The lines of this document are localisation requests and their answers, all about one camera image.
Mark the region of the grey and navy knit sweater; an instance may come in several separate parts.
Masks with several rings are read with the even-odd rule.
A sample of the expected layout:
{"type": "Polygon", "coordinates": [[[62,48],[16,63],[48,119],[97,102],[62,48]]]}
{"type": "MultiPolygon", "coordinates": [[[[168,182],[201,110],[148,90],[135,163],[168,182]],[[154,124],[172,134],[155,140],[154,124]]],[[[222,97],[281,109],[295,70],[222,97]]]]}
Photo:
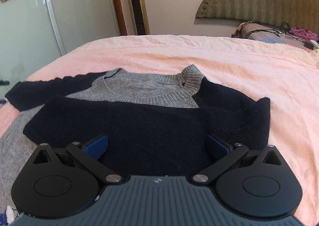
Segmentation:
{"type": "Polygon", "coordinates": [[[50,81],[17,83],[6,95],[19,115],[1,137],[1,208],[13,205],[11,187],[40,144],[30,203],[50,207],[53,218],[87,208],[103,183],[81,168],[66,147],[106,135],[98,161],[127,177],[191,176],[215,162],[208,135],[259,150],[266,146],[270,100],[210,82],[196,66],[175,75],[117,68],[50,81]]]}

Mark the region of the pink bed sheet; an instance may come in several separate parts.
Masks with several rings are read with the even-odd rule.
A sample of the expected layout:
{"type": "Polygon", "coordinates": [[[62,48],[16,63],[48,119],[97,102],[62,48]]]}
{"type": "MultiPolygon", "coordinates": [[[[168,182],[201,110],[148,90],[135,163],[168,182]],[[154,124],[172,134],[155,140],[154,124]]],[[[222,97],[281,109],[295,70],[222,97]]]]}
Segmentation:
{"type": "MultiPolygon", "coordinates": [[[[108,169],[107,184],[87,208],[53,218],[47,204],[39,208],[29,201],[37,196],[38,185],[20,194],[22,184],[32,182],[35,160],[45,147],[40,144],[14,180],[13,205],[1,208],[1,225],[318,225],[316,52],[233,38],[124,36],[85,44],[28,82],[117,68],[175,75],[191,65],[212,83],[253,100],[270,100],[264,148],[249,148],[211,183],[193,183],[195,174],[123,177],[108,169]]],[[[18,115],[10,102],[1,109],[1,137],[18,115]]]]}

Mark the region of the magenta cloth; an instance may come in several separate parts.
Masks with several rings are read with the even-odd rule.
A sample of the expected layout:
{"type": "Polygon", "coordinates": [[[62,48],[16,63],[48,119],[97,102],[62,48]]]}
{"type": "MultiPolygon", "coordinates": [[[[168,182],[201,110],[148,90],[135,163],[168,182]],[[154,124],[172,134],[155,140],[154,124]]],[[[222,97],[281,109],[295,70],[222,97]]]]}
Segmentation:
{"type": "Polygon", "coordinates": [[[299,37],[305,41],[310,41],[310,40],[314,40],[316,42],[318,42],[318,34],[312,32],[309,29],[302,29],[300,27],[292,27],[290,29],[290,34],[299,37]]]}

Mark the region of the gold tower fan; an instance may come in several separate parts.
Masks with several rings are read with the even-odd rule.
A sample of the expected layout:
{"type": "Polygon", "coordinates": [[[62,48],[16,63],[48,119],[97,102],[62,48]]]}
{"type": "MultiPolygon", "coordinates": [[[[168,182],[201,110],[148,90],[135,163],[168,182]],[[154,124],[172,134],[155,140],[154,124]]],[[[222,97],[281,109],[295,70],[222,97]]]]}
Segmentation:
{"type": "Polygon", "coordinates": [[[149,35],[149,23],[145,0],[128,0],[135,35],[149,35]]]}

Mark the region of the brown wooden door frame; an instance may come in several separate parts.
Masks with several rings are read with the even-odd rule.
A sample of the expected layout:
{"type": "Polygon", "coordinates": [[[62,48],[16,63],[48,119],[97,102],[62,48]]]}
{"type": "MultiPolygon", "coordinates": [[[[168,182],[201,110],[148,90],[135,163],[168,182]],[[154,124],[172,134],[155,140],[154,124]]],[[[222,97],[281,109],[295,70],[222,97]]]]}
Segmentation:
{"type": "Polygon", "coordinates": [[[125,25],[125,19],[124,19],[121,0],[113,0],[113,2],[114,2],[114,9],[115,9],[116,19],[118,23],[119,33],[121,36],[128,35],[127,27],[125,25]]]}

